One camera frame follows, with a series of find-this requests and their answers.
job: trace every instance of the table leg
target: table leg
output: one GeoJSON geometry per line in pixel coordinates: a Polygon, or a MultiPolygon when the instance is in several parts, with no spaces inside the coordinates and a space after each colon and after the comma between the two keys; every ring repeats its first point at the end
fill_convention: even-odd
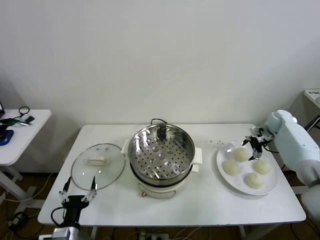
{"type": "Polygon", "coordinates": [[[249,234],[246,234],[244,226],[239,226],[241,233],[241,240],[258,240],[263,236],[267,235],[281,224],[270,224],[270,225],[261,225],[257,226],[256,229],[251,231],[249,234]]]}
{"type": "Polygon", "coordinates": [[[0,186],[10,192],[18,200],[27,198],[26,192],[8,178],[2,171],[0,171],[0,186]]]}
{"type": "Polygon", "coordinates": [[[98,230],[98,227],[97,227],[97,226],[94,226],[94,227],[92,228],[92,232],[91,232],[91,236],[90,236],[90,238],[91,238],[92,240],[95,240],[95,239],[96,239],[97,230],[98,230]]]}
{"type": "Polygon", "coordinates": [[[18,181],[22,181],[24,179],[24,177],[13,166],[3,166],[3,168],[18,181]]]}

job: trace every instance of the black cable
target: black cable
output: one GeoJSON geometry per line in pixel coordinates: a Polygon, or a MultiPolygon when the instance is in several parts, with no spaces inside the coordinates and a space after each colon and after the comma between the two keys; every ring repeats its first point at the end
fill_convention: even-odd
{"type": "MultiPolygon", "coordinates": [[[[314,232],[315,232],[315,234],[320,238],[320,232],[319,232],[319,229],[318,228],[314,228],[310,223],[308,223],[308,222],[306,222],[306,221],[303,221],[302,223],[305,223],[305,224],[307,224],[314,232]]],[[[297,240],[301,240],[298,236],[297,236],[297,234],[294,232],[294,228],[293,228],[293,223],[291,223],[290,224],[290,228],[291,228],[291,232],[292,232],[292,234],[294,235],[294,237],[297,239],[297,240]]]]}
{"type": "Polygon", "coordinates": [[[262,145],[262,146],[263,146],[263,148],[264,148],[266,151],[268,151],[268,152],[270,152],[270,153],[273,153],[273,154],[278,154],[278,153],[279,153],[278,151],[271,151],[271,150],[267,149],[267,148],[266,148],[266,145],[262,145]]]}
{"type": "Polygon", "coordinates": [[[292,227],[293,223],[290,224],[291,232],[297,240],[301,240],[294,232],[294,228],[292,227]]]}
{"type": "MultiPolygon", "coordinates": [[[[8,193],[7,190],[4,190],[5,198],[8,199],[8,193]]],[[[5,201],[5,216],[6,221],[9,222],[9,216],[8,216],[8,201],[5,201]]]]}
{"type": "Polygon", "coordinates": [[[136,240],[139,240],[139,231],[137,227],[135,228],[135,231],[136,231],[136,240]]]}
{"type": "Polygon", "coordinates": [[[42,225],[42,227],[39,229],[39,231],[37,231],[36,233],[32,234],[31,236],[21,236],[16,231],[13,231],[13,234],[16,235],[20,239],[31,239],[31,238],[36,237],[44,229],[44,227],[45,227],[45,225],[42,225]]]}
{"type": "Polygon", "coordinates": [[[315,234],[318,235],[318,237],[320,238],[320,232],[318,232],[310,223],[303,221],[303,223],[309,225],[310,228],[312,228],[312,230],[315,232],[315,234]]]}
{"type": "Polygon", "coordinates": [[[306,218],[315,226],[315,228],[318,230],[318,233],[320,234],[320,230],[318,226],[309,217],[306,217],[306,218]]]}
{"type": "Polygon", "coordinates": [[[52,222],[54,222],[55,225],[57,225],[57,227],[60,227],[61,224],[57,223],[56,220],[54,219],[54,212],[59,210],[59,209],[64,209],[64,208],[65,207],[60,206],[60,207],[57,207],[57,208],[53,209],[52,212],[51,212],[51,215],[50,215],[51,216],[51,220],[52,220],[52,222]]]}
{"type": "Polygon", "coordinates": [[[0,240],[1,240],[4,236],[6,236],[9,231],[10,231],[10,230],[8,229],[2,236],[0,236],[0,240]]]}
{"type": "Polygon", "coordinates": [[[113,230],[112,230],[112,233],[111,233],[111,240],[114,240],[115,239],[115,231],[118,227],[115,227],[113,230]]]}

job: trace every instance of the electrical outlet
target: electrical outlet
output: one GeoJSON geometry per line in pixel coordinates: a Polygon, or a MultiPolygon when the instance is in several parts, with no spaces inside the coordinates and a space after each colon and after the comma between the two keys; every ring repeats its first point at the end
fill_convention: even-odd
{"type": "Polygon", "coordinates": [[[140,234],[139,240],[169,240],[169,234],[163,232],[147,232],[140,234]]]}

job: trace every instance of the white device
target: white device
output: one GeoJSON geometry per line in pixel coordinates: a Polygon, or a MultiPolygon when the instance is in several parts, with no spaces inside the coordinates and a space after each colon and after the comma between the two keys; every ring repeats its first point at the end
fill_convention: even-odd
{"type": "Polygon", "coordinates": [[[320,222],[320,150],[307,131],[298,124],[291,113],[274,111],[263,127],[253,127],[252,136],[246,136],[243,144],[250,143],[251,159],[261,156],[262,147],[274,141],[279,154],[299,180],[308,187],[301,196],[302,203],[312,218],[320,222]]]}

